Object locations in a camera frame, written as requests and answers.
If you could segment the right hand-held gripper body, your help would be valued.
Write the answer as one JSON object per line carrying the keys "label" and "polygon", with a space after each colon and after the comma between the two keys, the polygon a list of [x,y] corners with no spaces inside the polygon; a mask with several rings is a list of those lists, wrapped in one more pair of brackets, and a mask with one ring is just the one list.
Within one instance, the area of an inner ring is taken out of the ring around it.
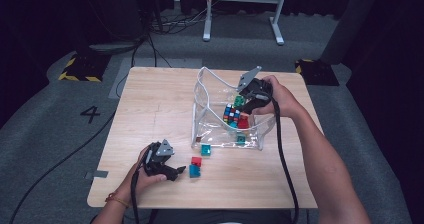
{"label": "right hand-held gripper body", "polygon": [[256,77],[261,69],[261,66],[257,66],[240,76],[236,90],[238,93],[242,90],[248,91],[249,95],[247,98],[244,98],[246,103],[239,107],[239,110],[244,110],[244,106],[253,100],[258,102],[259,107],[264,107],[271,101],[273,93],[272,85]]}

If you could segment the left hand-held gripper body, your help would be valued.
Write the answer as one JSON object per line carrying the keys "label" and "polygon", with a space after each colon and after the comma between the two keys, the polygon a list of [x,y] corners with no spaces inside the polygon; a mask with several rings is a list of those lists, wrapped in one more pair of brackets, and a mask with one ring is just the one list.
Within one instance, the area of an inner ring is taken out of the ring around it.
{"label": "left hand-held gripper body", "polygon": [[174,154],[173,147],[164,139],[162,142],[151,143],[147,155],[143,158],[143,168],[148,176],[164,174],[175,176],[176,170],[166,165],[166,161]]}

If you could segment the multicoloured puzzle cube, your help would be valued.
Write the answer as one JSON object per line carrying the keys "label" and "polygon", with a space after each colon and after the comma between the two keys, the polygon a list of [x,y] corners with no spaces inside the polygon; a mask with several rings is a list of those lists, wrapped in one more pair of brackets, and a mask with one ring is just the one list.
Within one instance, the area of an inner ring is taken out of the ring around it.
{"label": "multicoloured puzzle cube", "polygon": [[224,109],[223,121],[228,125],[231,122],[236,122],[238,124],[240,118],[240,111],[237,110],[232,104],[227,104]]}

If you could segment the clear plastic bag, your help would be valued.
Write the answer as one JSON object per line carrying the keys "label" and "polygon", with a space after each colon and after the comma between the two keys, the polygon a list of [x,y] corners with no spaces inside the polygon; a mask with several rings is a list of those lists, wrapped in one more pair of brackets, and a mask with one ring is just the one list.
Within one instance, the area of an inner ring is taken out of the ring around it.
{"label": "clear plastic bag", "polygon": [[[263,149],[264,137],[275,125],[273,114],[249,114],[248,129],[232,128],[223,121],[226,105],[233,105],[235,97],[240,96],[236,90],[238,83],[228,83],[222,74],[207,67],[200,69],[194,87],[192,147],[209,144],[213,147]],[[236,143],[238,133],[246,136],[244,145]]]}

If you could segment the person's right hand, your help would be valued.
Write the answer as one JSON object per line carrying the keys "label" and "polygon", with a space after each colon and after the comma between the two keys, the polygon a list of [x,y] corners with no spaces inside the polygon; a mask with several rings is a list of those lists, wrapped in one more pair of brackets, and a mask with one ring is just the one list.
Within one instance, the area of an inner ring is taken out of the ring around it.
{"label": "person's right hand", "polygon": [[280,117],[294,119],[304,110],[293,94],[285,86],[280,84],[274,75],[266,76],[264,80],[272,85],[273,98],[278,103]]}

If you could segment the person's left hand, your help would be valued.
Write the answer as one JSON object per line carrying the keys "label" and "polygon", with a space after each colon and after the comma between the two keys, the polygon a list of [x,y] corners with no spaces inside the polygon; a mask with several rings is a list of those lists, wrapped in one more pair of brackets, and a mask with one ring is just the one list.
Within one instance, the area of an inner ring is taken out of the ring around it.
{"label": "person's left hand", "polygon": [[138,180],[135,186],[135,195],[140,196],[143,191],[149,186],[160,183],[167,180],[167,177],[164,174],[158,174],[154,176],[148,176],[143,168],[138,168],[138,164],[142,159],[144,153],[148,150],[145,147],[139,154],[137,161],[133,164],[133,166],[128,171],[126,177],[117,188],[118,197],[121,200],[129,202],[131,200],[131,183],[132,177],[135,173],[138,173]]}

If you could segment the black yellow striped base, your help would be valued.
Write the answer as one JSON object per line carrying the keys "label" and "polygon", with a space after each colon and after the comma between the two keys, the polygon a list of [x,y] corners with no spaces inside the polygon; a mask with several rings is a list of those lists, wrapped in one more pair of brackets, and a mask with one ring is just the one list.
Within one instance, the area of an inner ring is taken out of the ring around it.
{"label": "black yellow striped base", "polygon": [[110,55],[85,57],[74,54],[67,62],[59,80],[102,82]]}
{"label": "black yellow striped base", "polygon": [[295,71],[303,77],[306,85],[339,85],[332,67],[320,60],[299,59],[295,62]]}

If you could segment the grey floor tape strip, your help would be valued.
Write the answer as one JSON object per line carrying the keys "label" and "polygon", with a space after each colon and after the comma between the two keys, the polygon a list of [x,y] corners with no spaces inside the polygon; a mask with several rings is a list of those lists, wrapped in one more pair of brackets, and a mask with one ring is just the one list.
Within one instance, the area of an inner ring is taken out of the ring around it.
{"label": "grey floor tape strip", "polygon": [[106,178],[108,175],[108,171],[95,170],[92,172],[86,172],[84,179],[94,180],[95,178]]}

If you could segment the grey power strip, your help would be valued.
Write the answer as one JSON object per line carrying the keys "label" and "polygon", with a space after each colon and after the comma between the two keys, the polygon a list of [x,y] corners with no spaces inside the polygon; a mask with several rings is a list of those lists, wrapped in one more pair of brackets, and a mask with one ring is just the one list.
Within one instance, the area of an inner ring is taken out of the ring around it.
{"label": "grey power strip", "polygon": [[93,44],[90,48],[101,53],[125,53],[135,48],[134,43]]}

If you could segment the grey upright post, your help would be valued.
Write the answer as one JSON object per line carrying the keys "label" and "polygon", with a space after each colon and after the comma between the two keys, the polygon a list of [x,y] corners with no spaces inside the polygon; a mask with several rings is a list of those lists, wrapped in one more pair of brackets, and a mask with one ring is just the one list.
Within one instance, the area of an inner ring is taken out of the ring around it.
{"label": "grey upright post", "polygon": [[349,0],[319,60],[338,65],[348,52],[375,0]]}

